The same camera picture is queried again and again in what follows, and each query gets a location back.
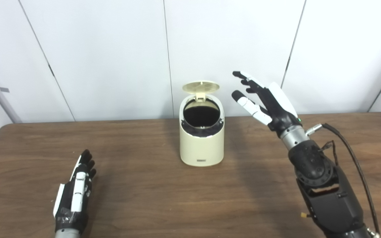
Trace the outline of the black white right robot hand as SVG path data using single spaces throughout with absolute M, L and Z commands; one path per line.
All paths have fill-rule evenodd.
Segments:
M 246 92 L 258 95 L 263 105 L 256 104 L 239 90 L 232 93 L 232 98 L 277 136 L 280 137 L 292 126 L 302 126 L 295 108 L 276 82 L 266 87 L 248 73 L 234 71 L 232 74 L 247 86 Z

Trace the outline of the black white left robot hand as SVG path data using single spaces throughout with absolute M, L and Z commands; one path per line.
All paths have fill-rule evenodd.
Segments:
M 80 238 L 85 231 L 89 214 L 87 211 L 96 175 L 95 161 L 88 149 L 79 156 L 70 180 L 60 184 L 53 208 L 56 238 Z

